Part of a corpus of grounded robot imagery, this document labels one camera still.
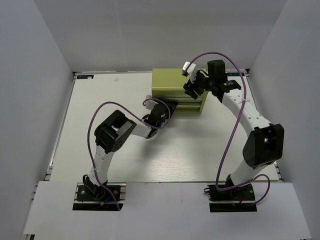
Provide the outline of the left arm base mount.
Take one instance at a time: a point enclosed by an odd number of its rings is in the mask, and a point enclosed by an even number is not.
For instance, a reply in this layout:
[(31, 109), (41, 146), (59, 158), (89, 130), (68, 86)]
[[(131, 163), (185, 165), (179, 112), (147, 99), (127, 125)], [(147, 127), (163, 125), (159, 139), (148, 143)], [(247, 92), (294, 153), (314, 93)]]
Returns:
[[(126, 184), (111, 183), (107, 187), (113, 193), (119, 209), (121, 210), (125, 203)], [(118, 211), (116, 202), (111, 194), (102, 188), (102, 192), (94, 195), (83, 183), (77, 183), (74, 195), (73, 211), (95, 211), (95, 212), (112, 212)]]

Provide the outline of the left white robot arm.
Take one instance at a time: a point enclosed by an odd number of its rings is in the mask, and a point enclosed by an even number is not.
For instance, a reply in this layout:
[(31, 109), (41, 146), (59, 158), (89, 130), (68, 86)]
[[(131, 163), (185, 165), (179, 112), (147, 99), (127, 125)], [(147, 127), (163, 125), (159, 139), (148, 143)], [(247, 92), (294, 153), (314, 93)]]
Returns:
[(120, 111), (115, 110), (94, 131), (95, 155), (89, 151), (92, 168), (88, 175), (82, 178), (88, 187), (88, 193), (99, 200), (105, 196), (108, 182), (108, 170), (114, 153), (118, 151), (130, 135), (150, 139), (158, 130), (164, 128), (172, 117), (177, 101), (158, 98), (147, 98), (143, 105), (150, 108), (150, 113), (142, 118), (135, 117), (135, 122)]

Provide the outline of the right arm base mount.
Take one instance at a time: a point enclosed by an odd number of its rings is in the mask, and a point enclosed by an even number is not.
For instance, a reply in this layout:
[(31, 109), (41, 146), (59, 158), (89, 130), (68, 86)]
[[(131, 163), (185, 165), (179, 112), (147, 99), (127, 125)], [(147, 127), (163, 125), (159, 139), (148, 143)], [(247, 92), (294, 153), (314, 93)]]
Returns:
[(256, 198), (251, 184), (228, 191), (218, 191), (215, 185), (204, 188), (208, 194), (211, 213), (249, 213), (256, 212)]

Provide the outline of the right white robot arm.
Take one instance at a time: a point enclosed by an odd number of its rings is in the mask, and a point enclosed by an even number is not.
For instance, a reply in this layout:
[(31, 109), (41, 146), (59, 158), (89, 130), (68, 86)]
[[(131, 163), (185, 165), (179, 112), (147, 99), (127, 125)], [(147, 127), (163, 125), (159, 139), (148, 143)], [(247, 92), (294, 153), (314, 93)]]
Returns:
[(194, 63), (185, 62), (182, 74), (189, 79), (183, 88), (185, 94), (195, 100), (204, 92), (211, 92), (232, 112), (247, 134), (243, 160), (226, 179), (226, 195), (236, 200), (243, 195), (244, 185), (282, 157), (285, 131), (281, 124), (272, 124), (253, 107), (245, 97), (244, 84), (228, 80), (223, 60), (209, 61), (207, 66), (208, 71), (204, 72)]

